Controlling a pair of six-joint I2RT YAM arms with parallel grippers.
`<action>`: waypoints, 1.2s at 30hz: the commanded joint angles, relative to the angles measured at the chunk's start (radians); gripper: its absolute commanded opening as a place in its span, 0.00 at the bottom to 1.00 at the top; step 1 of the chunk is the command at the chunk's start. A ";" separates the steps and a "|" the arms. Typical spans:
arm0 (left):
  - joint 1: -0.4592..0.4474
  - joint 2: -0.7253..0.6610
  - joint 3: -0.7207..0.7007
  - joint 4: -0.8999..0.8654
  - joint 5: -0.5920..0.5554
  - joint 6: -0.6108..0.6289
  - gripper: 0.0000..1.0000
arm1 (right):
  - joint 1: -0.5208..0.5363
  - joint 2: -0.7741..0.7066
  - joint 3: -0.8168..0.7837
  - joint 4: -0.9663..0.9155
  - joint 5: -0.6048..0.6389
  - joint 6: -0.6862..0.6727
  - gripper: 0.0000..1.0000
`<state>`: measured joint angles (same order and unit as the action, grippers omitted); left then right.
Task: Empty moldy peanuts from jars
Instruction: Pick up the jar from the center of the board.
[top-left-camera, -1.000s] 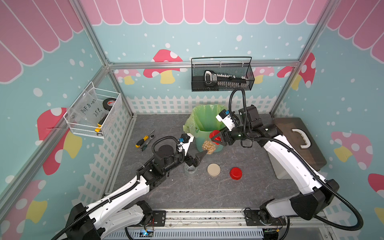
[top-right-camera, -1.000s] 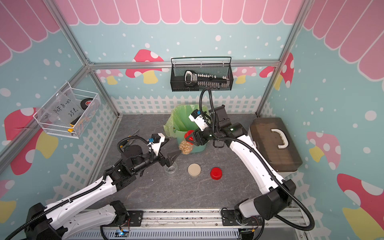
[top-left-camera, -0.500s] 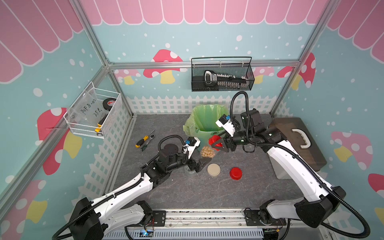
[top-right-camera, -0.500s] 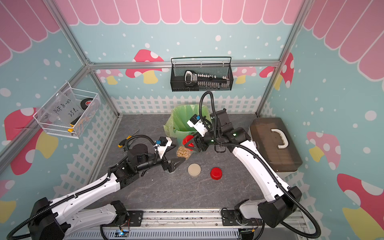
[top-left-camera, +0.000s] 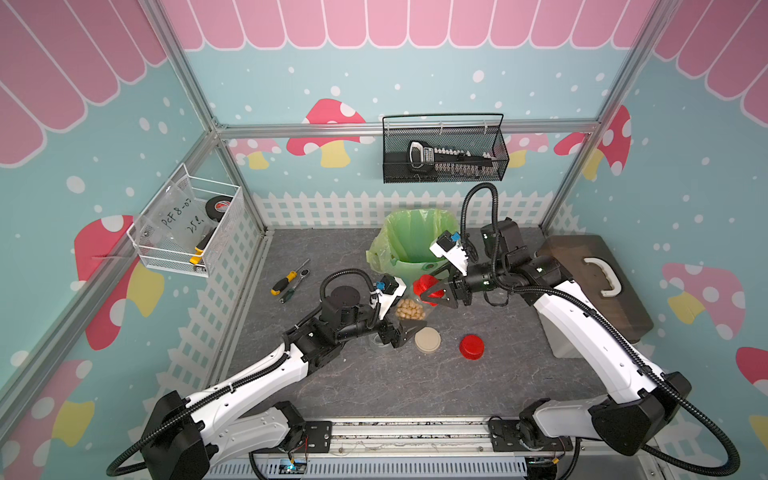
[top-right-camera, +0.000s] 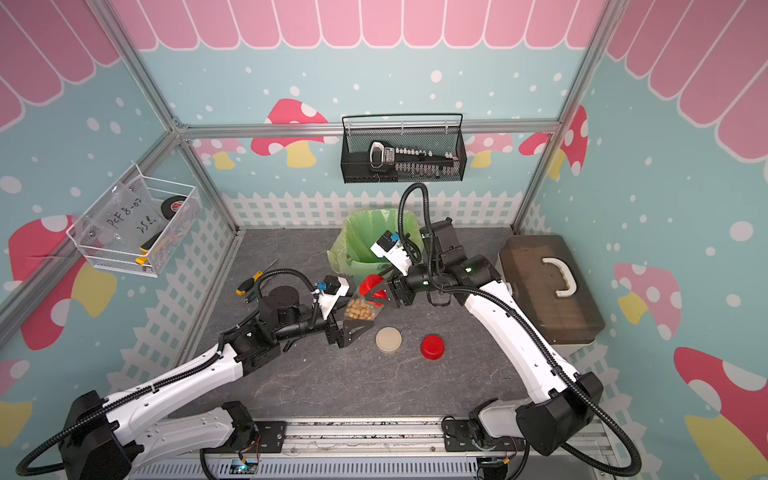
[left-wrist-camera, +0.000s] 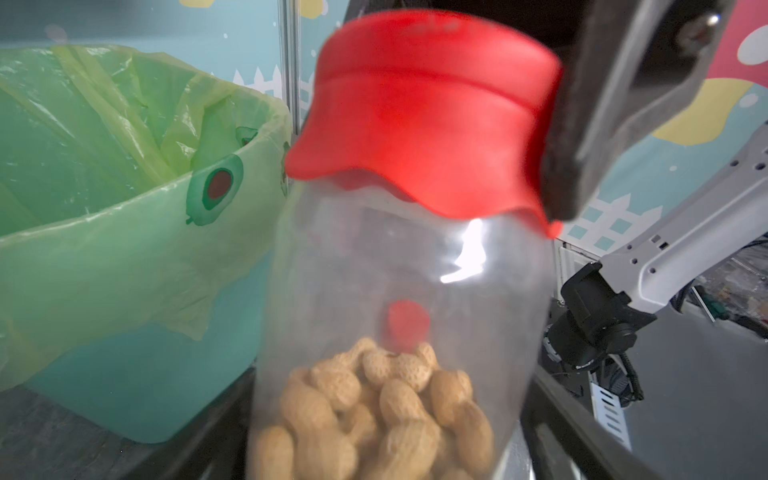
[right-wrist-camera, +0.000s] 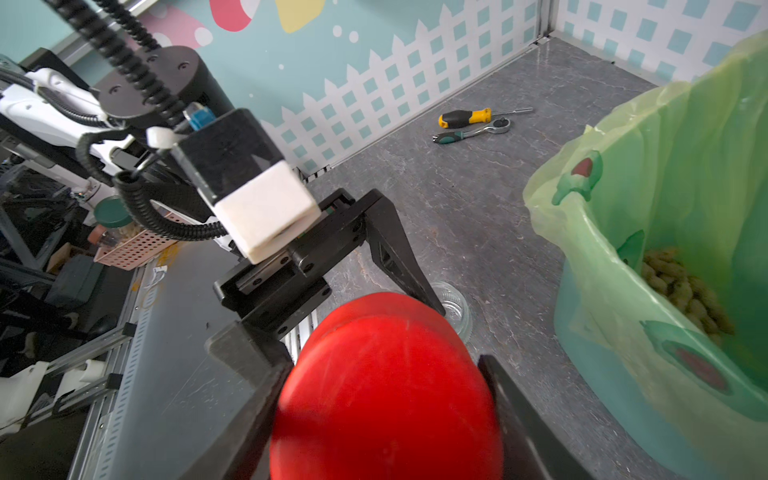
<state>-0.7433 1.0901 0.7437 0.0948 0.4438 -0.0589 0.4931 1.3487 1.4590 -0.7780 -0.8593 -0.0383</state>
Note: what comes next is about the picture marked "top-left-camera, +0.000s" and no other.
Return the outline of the peanut jar red lid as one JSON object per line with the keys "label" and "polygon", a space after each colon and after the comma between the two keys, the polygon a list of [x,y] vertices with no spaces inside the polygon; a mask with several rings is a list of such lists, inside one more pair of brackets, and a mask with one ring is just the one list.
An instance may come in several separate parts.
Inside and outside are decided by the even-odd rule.
{"label": "peanut jar red lid", "polygon": [[394,306],[394,315],[400,324],[425,321],[428,313],[429,306],[412,294],[400,297]]}

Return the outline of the peanut jar beige lid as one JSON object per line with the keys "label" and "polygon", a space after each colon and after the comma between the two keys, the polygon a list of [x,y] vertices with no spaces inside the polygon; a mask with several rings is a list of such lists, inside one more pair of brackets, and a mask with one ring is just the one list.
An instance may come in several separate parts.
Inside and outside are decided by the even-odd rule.
{"label": "peanut jar beige lid", "polygon": [[371,345],[375,348],[387,348],[389,344],[384,342],[379,334],[374,334],[370,337]]}

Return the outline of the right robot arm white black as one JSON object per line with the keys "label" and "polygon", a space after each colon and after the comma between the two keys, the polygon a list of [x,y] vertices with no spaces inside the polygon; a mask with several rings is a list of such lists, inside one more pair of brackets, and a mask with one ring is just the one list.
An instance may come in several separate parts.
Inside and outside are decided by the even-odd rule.
{"label": "right robot arm white black", "polygon": [[[592,399],[542,398],[520,412],[511,438],[541,450],[561,437],[601,441],[625,456],[644,451],[682,470],[709,477],[735,474],[741,458],[726,433],[688,401],[691,384],[679,372],[665,372],[641,354],[590,302],[570,272],[551,256],[532,257],[517,223],[498,217],[494,184],[482,182],[465,196],[459,230],[443,232],[430,246],[445,260],[445,279],[421,293],[423,301],[457,308],[475,294],[503,290],[520,296],[548,319],[597,374],[605,394]],[[650,445],[685,410],[721,444],[726,460],[717,466],[693,464]]]}

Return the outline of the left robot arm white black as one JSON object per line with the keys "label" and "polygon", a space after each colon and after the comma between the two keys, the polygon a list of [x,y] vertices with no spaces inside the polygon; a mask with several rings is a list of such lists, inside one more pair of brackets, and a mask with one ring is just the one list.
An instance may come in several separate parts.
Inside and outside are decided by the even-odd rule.
{"label": "left robot arm white black", "polygon": [[343,269],[320,285],[320,302],[281,336],[279,346],[232,377],[186,397],[172,391],[158,400],[141,437],[106,468],[109,477],[146,471],[153,479],[202,479],[232,457],[277,448],[290,452],[306,434],[306,422],[289,402],[254,419],[253,407],[337,358],[356,338],[377,335],[402,347],[421,324],[387,317],[407,290],[399,277],[373,281],[363,270]]}

